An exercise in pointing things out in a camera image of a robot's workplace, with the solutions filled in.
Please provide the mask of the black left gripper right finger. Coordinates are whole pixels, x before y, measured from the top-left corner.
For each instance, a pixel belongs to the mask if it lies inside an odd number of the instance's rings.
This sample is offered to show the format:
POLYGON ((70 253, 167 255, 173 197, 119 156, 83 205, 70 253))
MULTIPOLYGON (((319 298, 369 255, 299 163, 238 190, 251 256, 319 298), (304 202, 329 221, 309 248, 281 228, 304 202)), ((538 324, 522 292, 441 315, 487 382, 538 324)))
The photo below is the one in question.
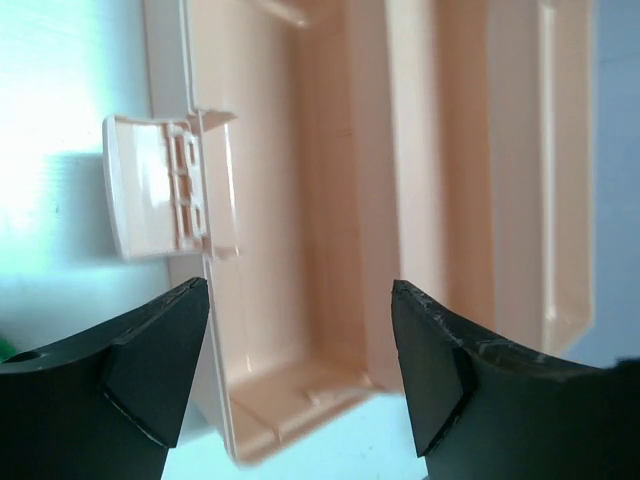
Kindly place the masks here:
POLYGON ((431 479, 635 479, 639 362, 527 348, 405 280, 391 316, 414 444, 431 479))

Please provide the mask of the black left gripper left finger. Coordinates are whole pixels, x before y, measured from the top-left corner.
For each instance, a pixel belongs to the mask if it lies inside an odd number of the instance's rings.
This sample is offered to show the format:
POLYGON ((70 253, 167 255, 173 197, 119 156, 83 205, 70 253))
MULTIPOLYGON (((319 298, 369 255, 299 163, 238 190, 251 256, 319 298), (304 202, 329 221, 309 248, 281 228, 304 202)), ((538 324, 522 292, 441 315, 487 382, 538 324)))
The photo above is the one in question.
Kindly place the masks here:
POLYGON ((191 278, 1 365, 4 479, 159 479, 177 445, 209 316, 191 278))

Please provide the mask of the pink plastic toolbox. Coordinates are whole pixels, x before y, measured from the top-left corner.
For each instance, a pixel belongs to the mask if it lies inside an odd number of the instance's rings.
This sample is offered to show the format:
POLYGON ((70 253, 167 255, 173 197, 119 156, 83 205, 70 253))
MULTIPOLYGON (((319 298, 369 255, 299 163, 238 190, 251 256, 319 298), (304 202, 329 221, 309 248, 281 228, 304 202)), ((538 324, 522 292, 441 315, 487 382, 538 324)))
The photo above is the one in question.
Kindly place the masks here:
POLYGON ((590 1, 147 1, 103 123, 122 258, 200 276, 192 398, 257 463, 402 391, 391 289, 560 355, 594 321, 590 1))

